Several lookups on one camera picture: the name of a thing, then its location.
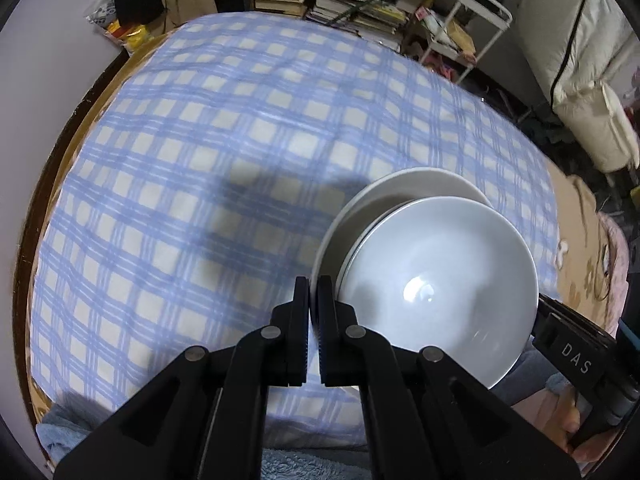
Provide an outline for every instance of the metal screw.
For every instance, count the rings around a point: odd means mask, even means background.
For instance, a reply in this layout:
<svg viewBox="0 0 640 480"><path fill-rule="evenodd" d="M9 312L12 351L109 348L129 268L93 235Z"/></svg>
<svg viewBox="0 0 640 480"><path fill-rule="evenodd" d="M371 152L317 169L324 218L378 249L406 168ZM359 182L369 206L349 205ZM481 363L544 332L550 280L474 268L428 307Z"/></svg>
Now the metal screw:
<svg viewBox="0 0 640 480"><path fill-rule="evenodd" d="M199 361L206 353L202 346L190 346L184 351L184 357L187 361Z"/></svg>
<svg viewBox="0 0 640 480"><path fill-rule="evenodd" d="M269 325L260 330L260 335L265 339L276 339L280 337L280 329L277 326Z"/></svg>
<svg viewBox="0 0 640 480"><path fill-rule="evenodd" d="M349 325L344 333L351 339L360 339L367 333L367 329L360 325Z"/></svg>
<svg viewBox="0 0 640 480"><path fill-rule="evenodd" d="M437 363L444 357L444 353L437 346L427 346L427 348L422 351L422 357L427 359L427 361Z"/></svg>

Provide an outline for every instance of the white wall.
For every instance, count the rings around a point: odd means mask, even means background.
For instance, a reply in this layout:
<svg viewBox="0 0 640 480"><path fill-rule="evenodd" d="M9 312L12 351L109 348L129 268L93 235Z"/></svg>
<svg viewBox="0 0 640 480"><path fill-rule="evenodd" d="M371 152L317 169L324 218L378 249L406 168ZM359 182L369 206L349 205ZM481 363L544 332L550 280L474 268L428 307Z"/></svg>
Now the white wall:
<svg viewBox="0 0 640 480"><path fill-rule="evenodd" d="M0 414L44 471L18 387L12 290L22 225L66 121L118 49L84 11L94 0L20 0L0 32Z"/></svg>
<svg viewBox="0 0 640 480"><path fill-rule="evenodd" d="M520 0L504 1L504 6L513 14L514 23L480 60L478 68L524 104L535 106L544 102L545 96L518 45L515 20L518 19L519 3ZM478 51L495 33L493 25L478 17L471 20L467 30Z"/></svg>

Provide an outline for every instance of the blue plaid bedsheet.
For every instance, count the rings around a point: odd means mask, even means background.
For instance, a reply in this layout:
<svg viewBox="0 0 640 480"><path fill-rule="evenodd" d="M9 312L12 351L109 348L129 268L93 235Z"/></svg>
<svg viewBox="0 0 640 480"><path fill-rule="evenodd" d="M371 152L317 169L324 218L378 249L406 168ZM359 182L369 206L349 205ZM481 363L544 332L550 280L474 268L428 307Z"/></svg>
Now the blue plaid bedsheet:
<svg viewBox="0 0 640 480"><path fill-rule="evenodd" d="M479 99L341 31L248 12L173 34L79 152L39 248L31 372L116 410L185 347L235 344L289 301L338 211L411 166L455 171L523 235L556 296L544 156ZM272 388L270 446L364 442L357 397Z"/></svg>

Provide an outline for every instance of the white bowl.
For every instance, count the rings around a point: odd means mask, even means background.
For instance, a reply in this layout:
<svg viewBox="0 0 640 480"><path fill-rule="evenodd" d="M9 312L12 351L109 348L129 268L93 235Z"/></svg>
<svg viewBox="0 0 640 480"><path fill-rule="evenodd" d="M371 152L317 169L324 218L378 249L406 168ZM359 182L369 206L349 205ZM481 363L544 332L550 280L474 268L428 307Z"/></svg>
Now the white bowl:
<svg viewBox="0 0 640 480"><path fill-rule="evenodd" d="M441 196L411 202L369 232L338 300L392 345L438 346L490 388L529 337L538 278L507 219L473 200Z"/></svg>
<svg viewBox="0 0 640 480"><path fill-rule="evenodd" d="M349 200L324 234L311 271L311 301L316 301L318 277L328 274L335 285L349 250L376 218L403 203L430 196L461 196L491 206L476 186L447 170L409 168L380 178Z"/></svg>
<svg viewBox="0 0 640 480"><path fill-rule="evenodd" d="M349 263L351 262L351 259L353 258L353 255L356 253L356 251L358 250L358 247L360 246L360 244L362 243L362 241L364 240L364 238L367 237L367 235L371 232L371 230L378 225L380 222L383 221L383 219L385 219L387 216L389 216L393 211L395 211L396 209L400 209L404 204L407 204L409 202L403 202L401 204L398 204L395 207L392 207L389 211L386 211L384 213L382 213L382 215L380 215L378 218L376 218L373 222L371 222L365 229L363 232L361 232L360 236L358 237L358 239L354 242L354 244L351 246L351 249L349 249L349 252L347 253L347 255L344 257L344 261L342 262L342 266L340 267L340 272L338 272L338 277L335 279L335 286L334 286L334 291L335 291L335 296L336 298L338 297L338 291L340 291L340 284L342 283L342 278L344 277L344 273L347 271L347 267L349 267Z"/></svg>

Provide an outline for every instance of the snack package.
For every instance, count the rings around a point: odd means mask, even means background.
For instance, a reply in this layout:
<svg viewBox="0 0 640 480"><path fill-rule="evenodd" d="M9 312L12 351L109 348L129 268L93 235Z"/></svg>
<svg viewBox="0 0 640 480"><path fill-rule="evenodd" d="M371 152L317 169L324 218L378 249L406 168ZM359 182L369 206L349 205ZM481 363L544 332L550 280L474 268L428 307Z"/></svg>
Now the snack package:
<svg viewBox="0 0 640 480"><path fill-rule="evenodd" d="M145 25L125 27L120 25L113 0L97 0L88 10L85 18L89 23L100 27L107 38L126 48L130 54L149 38L149 32Z"/></svg>

